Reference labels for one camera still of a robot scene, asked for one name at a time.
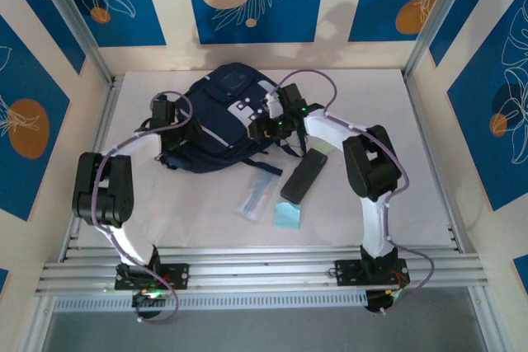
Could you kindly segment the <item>black pencil case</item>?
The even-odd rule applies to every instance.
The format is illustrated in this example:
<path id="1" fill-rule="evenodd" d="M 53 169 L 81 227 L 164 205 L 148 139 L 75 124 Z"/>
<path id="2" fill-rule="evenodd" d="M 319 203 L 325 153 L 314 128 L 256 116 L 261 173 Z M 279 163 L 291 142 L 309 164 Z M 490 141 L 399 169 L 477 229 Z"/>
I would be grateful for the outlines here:
<path id="1" fill-rule="evenodd" d="M 280 196 L 292 204 L 299 204 L 317 179 L 327 160 L 326 154 L 311 148 L 280 190 Z"/>

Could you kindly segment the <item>clear plastic stationery bag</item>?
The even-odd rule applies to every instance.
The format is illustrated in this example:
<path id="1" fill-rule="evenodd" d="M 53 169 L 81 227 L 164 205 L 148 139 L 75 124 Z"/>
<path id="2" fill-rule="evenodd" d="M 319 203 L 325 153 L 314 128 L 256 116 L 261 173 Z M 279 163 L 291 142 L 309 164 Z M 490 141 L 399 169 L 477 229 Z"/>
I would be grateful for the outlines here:
<path id="1" fill-rule="evenodd" d="M 257 223 L 276 188 L 279 177 L 260 169 L 250 175 L 234 208 L 234 214 L 249 222 Z"/>

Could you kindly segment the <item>navy blue school backpack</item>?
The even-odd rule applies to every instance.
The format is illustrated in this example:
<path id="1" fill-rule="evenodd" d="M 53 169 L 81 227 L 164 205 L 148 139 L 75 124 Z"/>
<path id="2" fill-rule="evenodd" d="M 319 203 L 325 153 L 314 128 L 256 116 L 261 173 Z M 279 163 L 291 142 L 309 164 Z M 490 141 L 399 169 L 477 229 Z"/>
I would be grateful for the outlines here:
<path id="1" fill-rule="evenodd" d="M 194 82 L 183 98 L 175 100 L 182 122 L 193 109 L 186 125 L 186 140 L 173 151 L 161 151 L 158 161 L 169 169 L 181 169 L 196 174 L 219 171 L 242 162 L 274 175 L 282 170 L 252 156 L 273 144 L 285 153 L 298 157 L 290 145 L 279 138 L 255 138 L 247 135 L 247 127 L 268 116 L 266 94 L 276 83 L 255 68 L 243 63 L 222 65 Z M 150 129 L 151 117 L 139 127 Z"/>

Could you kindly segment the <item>aluminium mounting rail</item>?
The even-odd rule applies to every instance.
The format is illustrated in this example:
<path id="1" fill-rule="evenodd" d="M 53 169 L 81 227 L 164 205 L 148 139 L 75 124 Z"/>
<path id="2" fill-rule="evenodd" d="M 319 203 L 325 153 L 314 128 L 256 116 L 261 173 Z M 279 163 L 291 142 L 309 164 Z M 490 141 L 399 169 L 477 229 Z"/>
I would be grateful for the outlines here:
<path id="1" fill-rule="evenodd" d="M 474 287 L 488 285 L 476 253 L 427 249 L 425 256 L 400 253 L 412 285 Z M 163 248 L 164 263 L 190 266 L 188 291 L 275 292 L 335 289 L 328 270 L 336 260 L 357 259 L 356 247 Z M 113 293 L 118 255 L 110 248 L 72 248 L 65 259 L 46 263 L 36 286 L 39 295 Z"/>

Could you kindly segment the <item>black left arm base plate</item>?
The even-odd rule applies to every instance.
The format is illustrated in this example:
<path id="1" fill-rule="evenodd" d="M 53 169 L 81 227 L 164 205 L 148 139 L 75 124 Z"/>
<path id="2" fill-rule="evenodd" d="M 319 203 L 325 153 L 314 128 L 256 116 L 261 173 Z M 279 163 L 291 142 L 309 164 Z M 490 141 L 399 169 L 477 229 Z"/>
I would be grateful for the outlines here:
<path id="1" fill-rule="evenodd" d="M 115 290 L 167 290 L 167 286 L 162 281 L 138 267 L 119 264 L 115 269 Z M 189 279 L 188 264 L 161 264 L 155 270 L 158 276 L 170 284 L 173 289 L 187 289 Z"/>

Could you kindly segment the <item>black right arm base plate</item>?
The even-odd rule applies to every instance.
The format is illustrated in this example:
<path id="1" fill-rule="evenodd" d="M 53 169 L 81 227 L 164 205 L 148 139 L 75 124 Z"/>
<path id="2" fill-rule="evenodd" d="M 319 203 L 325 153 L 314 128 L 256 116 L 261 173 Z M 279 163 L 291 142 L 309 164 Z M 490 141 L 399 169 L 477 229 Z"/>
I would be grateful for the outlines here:
<path id="1" fill-rule="evenodd" d="M 410 283 L 407 262 L 397 259 L 392 264 L 367 264 L 365 260 L 336 260 L 334 268 L 338 286 L 394 286 Z"/>

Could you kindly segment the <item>aluminium frame post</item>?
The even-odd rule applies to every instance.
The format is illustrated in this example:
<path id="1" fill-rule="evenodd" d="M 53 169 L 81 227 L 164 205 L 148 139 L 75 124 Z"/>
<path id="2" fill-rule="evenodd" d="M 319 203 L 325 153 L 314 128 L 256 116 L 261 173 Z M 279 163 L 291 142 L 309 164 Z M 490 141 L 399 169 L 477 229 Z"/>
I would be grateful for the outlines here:
<path id="1" fill-rule="evenodd" d="M 441 28 L 454 2 L 455 0 L 436 0 L 403 67 L 402 73 L 405 83 L 416 72 L 417 67 L 428 51 L 431 42 L 435 39 L 438 30 Z"/>
<path id="2" fill-rule="evenodd" d="M 99 46 L 74 0 L 51 0 L 51 2 L 59 12 L 74 39 L 78 42 L 86 58 L 91 62 L 98 77 L 108 87 L 113 87 L 114 75 L 102 57 Z"/>

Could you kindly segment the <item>blue sticky note pad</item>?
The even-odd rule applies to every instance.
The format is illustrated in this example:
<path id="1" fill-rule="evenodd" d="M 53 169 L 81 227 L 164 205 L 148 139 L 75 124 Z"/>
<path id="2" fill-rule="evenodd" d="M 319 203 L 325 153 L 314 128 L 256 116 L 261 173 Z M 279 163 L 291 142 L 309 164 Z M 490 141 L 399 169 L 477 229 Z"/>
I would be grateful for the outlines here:
<path id="1" fill-rule="evenodd" d="M 280 202 L 276 204 L 273 225 L 280 228 L 299 229 L 301 208 L 298 204 Z"/>

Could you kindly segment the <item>black controller board with LED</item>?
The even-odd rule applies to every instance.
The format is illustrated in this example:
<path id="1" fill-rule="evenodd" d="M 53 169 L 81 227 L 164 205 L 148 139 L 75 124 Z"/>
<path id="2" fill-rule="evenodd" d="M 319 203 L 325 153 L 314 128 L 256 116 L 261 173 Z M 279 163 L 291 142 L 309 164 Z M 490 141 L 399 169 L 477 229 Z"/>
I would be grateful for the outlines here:
<path id="1" fill-rule="evenodd" d="M 385 312 L 394 305 L 401 292 L 401 289 L 367 290 L 365 308 L 373 313 Z"/>
<path id="2" fill-rule="evenodd" d="M 167 295 L 161 290 L 142 290 L 132 296 L 132 308 L 165 307 Z"/>

